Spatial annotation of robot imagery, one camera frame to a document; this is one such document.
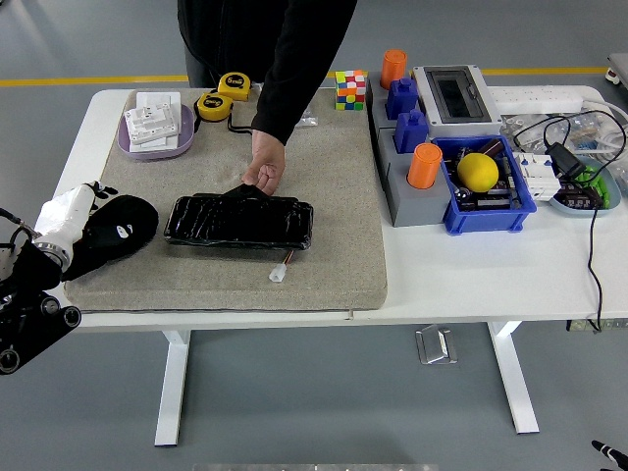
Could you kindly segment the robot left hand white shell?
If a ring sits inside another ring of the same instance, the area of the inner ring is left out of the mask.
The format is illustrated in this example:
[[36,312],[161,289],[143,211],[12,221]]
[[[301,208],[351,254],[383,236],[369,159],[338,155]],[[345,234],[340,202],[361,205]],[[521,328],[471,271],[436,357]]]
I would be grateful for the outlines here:
[[82,183],[53,199],[41,208],[34,230],[36,243],[72,246],[82,237],[96,198],[107,199],[118,191],[99,181]]

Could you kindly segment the person's left hand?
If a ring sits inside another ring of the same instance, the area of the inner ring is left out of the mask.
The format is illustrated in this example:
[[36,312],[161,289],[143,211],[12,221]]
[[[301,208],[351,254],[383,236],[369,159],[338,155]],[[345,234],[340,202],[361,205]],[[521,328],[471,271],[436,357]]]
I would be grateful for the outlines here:
[[241,181],[256,186],[272,196],[279,186],[286,167],[286,148],[275,137],[263,131],[252,131],[252,161]]

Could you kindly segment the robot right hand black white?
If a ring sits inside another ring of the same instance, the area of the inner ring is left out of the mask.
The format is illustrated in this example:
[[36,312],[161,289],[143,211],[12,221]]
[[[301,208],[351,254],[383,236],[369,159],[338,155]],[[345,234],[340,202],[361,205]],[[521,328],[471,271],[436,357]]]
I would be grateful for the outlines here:
[[628,470],[628,456],[625,453],[596,440],[591,441],[591,445],[595,450],[614,462],[621,470]]

